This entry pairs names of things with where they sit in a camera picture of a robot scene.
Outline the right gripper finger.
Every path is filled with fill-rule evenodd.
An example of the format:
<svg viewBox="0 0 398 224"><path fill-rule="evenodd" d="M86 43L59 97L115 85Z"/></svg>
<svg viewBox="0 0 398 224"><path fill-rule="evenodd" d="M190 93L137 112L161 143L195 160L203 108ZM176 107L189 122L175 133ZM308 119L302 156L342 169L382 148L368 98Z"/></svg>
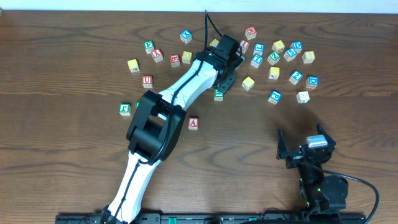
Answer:
<svg viewBox="0 0 398 224"><path fill-rule="evenodd" d="M287 147L285 145L284 137L282 135L282 131L278 130L278 146L277 146L277 155L276 159L286 159L287 157Z"/></svg>
<svg viewBox="0 0 398 224"><path fill-rule="evenodd" d="M317 133L323 135L328 143L328 146L335 146L335 141L330 137L330 135L323 129L320 122L317 123Z"/></svg>

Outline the red A block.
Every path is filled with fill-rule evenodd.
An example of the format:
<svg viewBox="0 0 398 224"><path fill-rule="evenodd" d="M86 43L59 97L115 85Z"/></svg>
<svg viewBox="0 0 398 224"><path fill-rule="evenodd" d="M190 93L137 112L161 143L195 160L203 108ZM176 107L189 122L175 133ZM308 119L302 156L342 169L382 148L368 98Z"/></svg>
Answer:
<svg viewBox="0 0 398 224"><path fill-rule="evenodd" d="M198 130L199 118L189 117L188 128L191 130Z"/></svg>

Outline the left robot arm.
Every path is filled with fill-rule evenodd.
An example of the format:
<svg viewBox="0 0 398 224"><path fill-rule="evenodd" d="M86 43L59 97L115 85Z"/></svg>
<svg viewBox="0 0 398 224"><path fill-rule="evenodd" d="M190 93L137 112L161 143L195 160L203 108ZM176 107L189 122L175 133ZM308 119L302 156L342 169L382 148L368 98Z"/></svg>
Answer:
<svg viewBox="0 0 398 224"><path fill-rule="evenodd" d="M155 168L166 160L180 136L187 108L207 89L226 93L244 58L239 42L223 35L216 47L194 56L190 69L160 93L146 91L126 133L128 162L114 200L101 212L102 223L131 223L141 210Z"/></svg>

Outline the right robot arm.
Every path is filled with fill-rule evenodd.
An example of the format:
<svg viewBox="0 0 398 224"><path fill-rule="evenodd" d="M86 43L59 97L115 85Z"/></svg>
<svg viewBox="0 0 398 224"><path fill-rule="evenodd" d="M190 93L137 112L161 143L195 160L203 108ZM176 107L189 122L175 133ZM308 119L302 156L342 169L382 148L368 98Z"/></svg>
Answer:
<svg viewBox="0 0 398 224"><path fill-rule="evenodd" d="M278 131L278 160L284 160L288 169L297 168L300 175L300 193L307 208L295 215L294 220L310 223L343 223L340 211L346 208L348 181L336 174L325 176L322 164L331 159L336 142L317 124L317 135L306 138L299 150L289 151L282 131Z"/></svg>

